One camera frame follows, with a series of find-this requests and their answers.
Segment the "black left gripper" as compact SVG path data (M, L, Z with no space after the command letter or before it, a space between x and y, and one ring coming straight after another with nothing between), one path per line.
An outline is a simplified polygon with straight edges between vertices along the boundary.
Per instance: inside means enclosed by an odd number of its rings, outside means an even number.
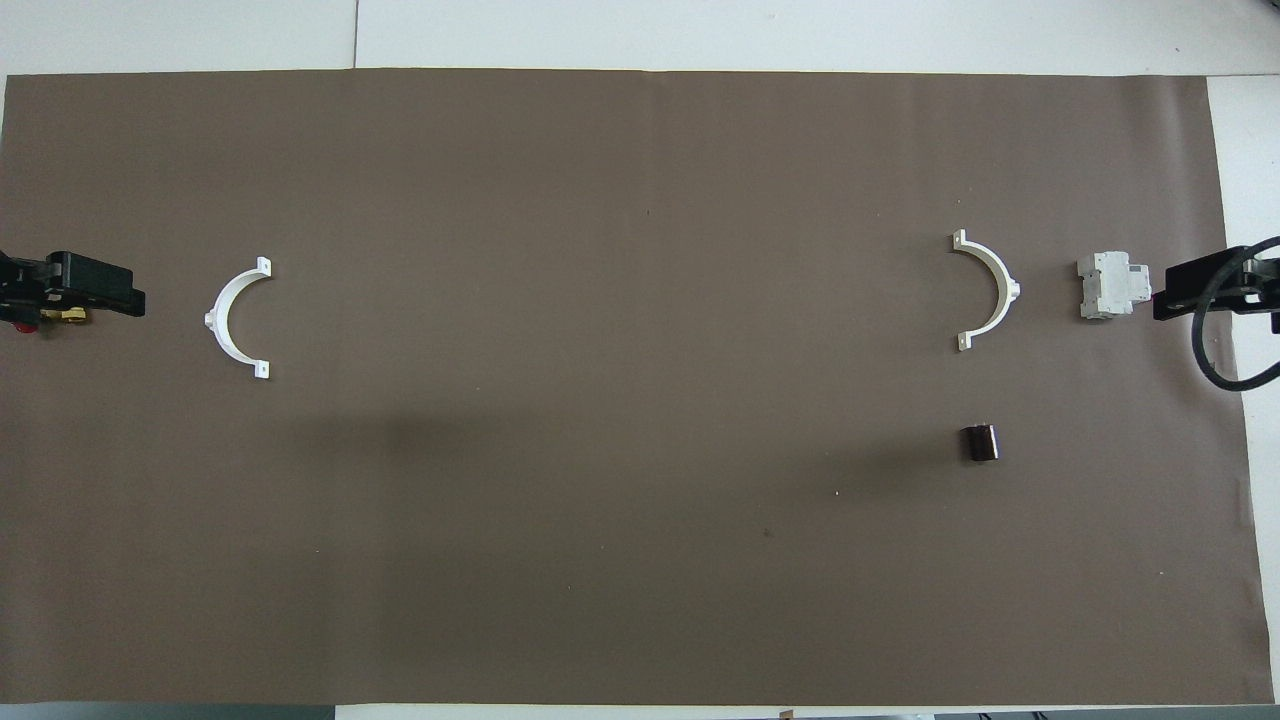
M133 279L124 266L77 252L51 252L40 260L1 255L1 320L40 325L50 290L87 299L92 309L143 316L146 293L134 290Z

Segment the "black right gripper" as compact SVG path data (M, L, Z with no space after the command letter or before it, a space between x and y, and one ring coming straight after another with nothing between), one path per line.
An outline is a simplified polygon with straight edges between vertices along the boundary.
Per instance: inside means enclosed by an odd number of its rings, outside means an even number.
M1185 263L1165 272L1165 296L1152 297L1152 318L1167 322L1196 311L1198 299L1221 266L1235 259L1245 247L1230 247ZM1252 258L1230 272L1216 300L1243 297L1243 315L1268 316L1270 332L1279 334L1279 260Z

